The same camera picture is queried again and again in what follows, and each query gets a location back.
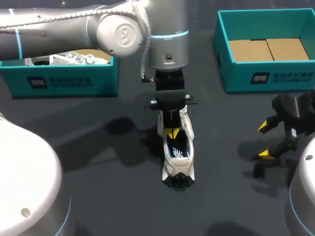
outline open box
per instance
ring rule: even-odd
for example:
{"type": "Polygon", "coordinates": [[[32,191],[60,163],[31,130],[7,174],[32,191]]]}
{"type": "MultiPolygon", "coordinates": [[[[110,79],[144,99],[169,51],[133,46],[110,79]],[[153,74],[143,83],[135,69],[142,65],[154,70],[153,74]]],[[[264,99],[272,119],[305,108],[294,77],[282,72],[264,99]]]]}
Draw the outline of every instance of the open box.
{"type": "Polygon", "coordinates": [[[314,89],[313,9],[219,11],[214,47],[226,92],[314,89]]]}
{"type": "Polygon", "coordinates": [[[92,54],[107,64],[25,66],[25,60],[0,62],[0,74],[12,97],[117,96],[119,62],[100,50],[75,51],[92,54]]]}

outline shoe insole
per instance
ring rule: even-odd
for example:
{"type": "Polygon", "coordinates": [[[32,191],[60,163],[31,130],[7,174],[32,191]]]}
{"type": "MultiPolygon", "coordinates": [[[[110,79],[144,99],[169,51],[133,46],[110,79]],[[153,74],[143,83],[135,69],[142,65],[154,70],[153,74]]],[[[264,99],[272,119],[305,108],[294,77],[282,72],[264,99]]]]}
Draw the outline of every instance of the shoe insole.
{"type": "Polygon", "coordinates": [[[180,129],[175,139],[171,139],[167,135],[166,142],[167,142],[171,157],[187,157],[188,137],[184,130],[180,129]]]}

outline white cylinder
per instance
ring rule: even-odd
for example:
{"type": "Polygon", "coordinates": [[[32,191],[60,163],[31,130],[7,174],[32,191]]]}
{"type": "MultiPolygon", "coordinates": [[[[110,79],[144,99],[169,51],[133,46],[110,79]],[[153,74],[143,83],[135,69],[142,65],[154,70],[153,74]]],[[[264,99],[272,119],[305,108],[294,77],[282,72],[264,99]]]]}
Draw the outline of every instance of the white cylinder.
{"type": "Polygon", "coordinates": [[[73,236],[59,159],[39,136],[0,118],[0,236],[73,236]]]}
{"type": "Polygon", "coordinates": [[[305,148],[285,206],[291,236],[315,235],[315,138],[305,148]]]}

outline metal screw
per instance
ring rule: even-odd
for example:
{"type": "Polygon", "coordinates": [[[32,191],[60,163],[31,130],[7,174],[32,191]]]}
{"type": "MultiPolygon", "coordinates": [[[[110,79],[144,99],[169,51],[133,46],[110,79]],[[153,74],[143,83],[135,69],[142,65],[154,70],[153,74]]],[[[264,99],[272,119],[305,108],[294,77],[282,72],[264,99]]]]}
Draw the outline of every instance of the metal screw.
{"type": "Polygon", "coordinates": [[[166,60],[167,62],[171,62],[171,61],[173,60],[173,57],[172,57],[171,55],[167,55],[167,56],[165,57],[165,60],[166,60]]]}
{"type": "Polygon", "coordinates": [[[308,155],[308,156],[305,157],[305,160],[306,160],[306,161],[309,161],[309,160],[311,160],[312,158],[313,158],[312,155],[308,155]]]}
{"type": "Polygon", "coordinates": [[[31,212],[30,212],[29,209],[23,208],[23,209],[21,210],[21,215],[22,215],[23,217],[25,217],[25,218],[29,218],[29,217],[31,216],[31,212]]]}

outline black table surface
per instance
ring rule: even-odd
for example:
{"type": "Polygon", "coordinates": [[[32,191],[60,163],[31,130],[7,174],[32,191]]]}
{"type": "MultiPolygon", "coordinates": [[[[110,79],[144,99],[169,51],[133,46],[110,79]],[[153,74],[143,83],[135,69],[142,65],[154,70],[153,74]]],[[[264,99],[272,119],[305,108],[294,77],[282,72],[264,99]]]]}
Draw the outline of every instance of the black table surface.
{"type": "MultiPolygon", "coordinates": [[[[140,52],[121,61],[118,98],[11,99],[0,80],[1,112],[47,140],[61,159],[76,236],[288,235],[288,170],[270,169],[257,180],[250,161],[284,135],[282,126],[257,131],[273,114],[277,93],[225,93],[212,42],[210,31],[190,33],[184,73],[187,92],[198,101],[188,109],[196,182],[185,191],[161,180],[158,112],[144,109],[154,85],[140,81],[140,52]]],[[[304,147],[286,156],[299,156],[304,147]]]]}

